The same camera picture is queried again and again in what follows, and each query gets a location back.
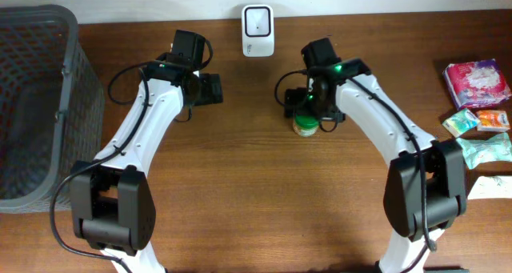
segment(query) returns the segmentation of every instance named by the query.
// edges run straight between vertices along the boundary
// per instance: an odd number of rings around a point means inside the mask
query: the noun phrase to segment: orange package
[[[505,132],[510,129],[504,110],[480,110],[477,112],[477,117],[480,119],[477,130]]]

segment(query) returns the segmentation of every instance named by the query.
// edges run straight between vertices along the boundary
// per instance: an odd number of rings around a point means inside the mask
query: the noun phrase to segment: jar with green lid
[[[302,137],[309,137],[316,133],[318,125],[318,120],[312,116],[296,115],[294,118],[294,131]]]

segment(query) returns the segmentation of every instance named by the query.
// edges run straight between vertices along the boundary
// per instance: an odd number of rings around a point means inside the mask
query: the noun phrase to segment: pink package
[[[458,110],[494,106],[512,96],[494,59],[450,64],[443,76]]]

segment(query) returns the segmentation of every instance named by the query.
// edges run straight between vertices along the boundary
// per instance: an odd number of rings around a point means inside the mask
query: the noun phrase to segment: white arm segment
[[[432,240],[437,240],[444,233],[443,229],[436,229],[429,233]],[[408,238],[399,235],[395,230],[391,232],[390,245],[386,253],[378,262],[382,273],[399,273],[409,267],[416,260],[425,246],[425,239],[411,242]],[[426,250],[421,261],[409,273],[423,273],[423,266],[429,257],[430,250]]]
[[[375,76],[360,74],[354,77],[354,79],[371,92],[377,94],[382,101],[386,102],[398,113],[403,122],[409,127],[409,130],[416,135],[416,140],[422,150],[432,147],[432,141],[435,140],[434,136],[416,126],[403,114],[382,91]],[[408,137],[397,119],[350,80],[346,80],[346,83],[339,86],[336,90],[336,105],[341,112],[352,118],[362,131],[365,132],[368,139],[381,153],[387,166],[390,165],[391,160],[396,159],[403,151],[409,153],[416,152],[412,142],[407,141]],[[432,231],[430,238],[436,240],[442,233],[443,230]],[[399,273],[405,270],[416,259],[424,245],[424,239],[411,242],[408,238],[402,237],[393,230],[390,245],[379,261],[381,271],[383,273]],[[410,272],[423,272],[423,264],[429,253],[427,251],[422,261]]]
[[[150,89],[150,106],[147,108],[140,127],[130,144],[123,150],[124,155],[118,155],[110,161],[103,163],[104,167],[124,169],[129,165],[133,165],[137,167],[138,171],[143,171],[147,177],[151,160],[153,160],[158,144],[160,144],[167,127],[183,108],[181,87],[171,86],[169,81],[157,79],[149,80],[148,87]],[[114,146],[121,146],[124,140],[126,140],[141,114],[145,97],[144,83],[141,82],[138,86],[137,99],[130,112],[110,142],[103,150],[96,154],[96,159],[110,155],[114,152]],[[101,250],[101,252],[104,255],[116,256],[122,259],[133,273],[166,272],[166,269],[157,261],[151,242],[144,249],[137,251],[137,254],[133,257],[128,256],[123,251],[108,248]],[[112,262],[112,264],[119,273],[126,273],[116,262]]]
[[[150,88],[150,106],[140,127],[130,144],[123,150],[123,154],[103,163],[104,167],[124,169],[133,165],[137,167],[138,171],[143,171],[146,176],[148,175],[151,160],[153,160],[154,153],[166,133],[167,127],[183,108],[181,87],[171,86],[169,81],[157,79],[149,80],[148,87]],[[114,146],[119,147],[126,140],[141,114],[145,97],[144,84],[141,82],[138,85],[137,99],[130,112],[118,132],[105,148],[96,154],[95,159],[112,154]]]
[[[377,94],[400,115],[410,131],[417,136],[416,140],[422,150],[432,147],[431,142],[435,140],[434,136],[420,129],[398,109],[382,91],[375,76],[360,74],[354,79]],[[396,118],[381,104],[369,98],[368,94],[350,80],[346,80],[346,83],[338,86],[336,90],[338,109],[359,125],[368,139],[377,147],[387,166],[403,151],[414,153],[416,150],[412,142],[407,141],[408,137]]]
[[[113,249],[102,250],[102,253],[107,256],[121,258],[133,273],[166,273],[166,269],[158,262],[157,256],[154,254],[151,242],[146,245],[146,248],[137,251],[134,257]],[[112,261],[112,264],[119,273],[126,273],[121,265],[114,261]]]

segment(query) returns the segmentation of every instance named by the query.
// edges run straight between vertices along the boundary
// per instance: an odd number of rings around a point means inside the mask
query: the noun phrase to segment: blue wrapper
[[[512,144],[507,133],[497,134],[488,140],[465,140],[457,138],[457,143],[462,147],[464,160],[470,169],[478,164],[508,161],[512,162]]]
[[[455,138],[475,128],[478,124],[480,124],[480,119],[469,109],[457,112],[442,123]]]

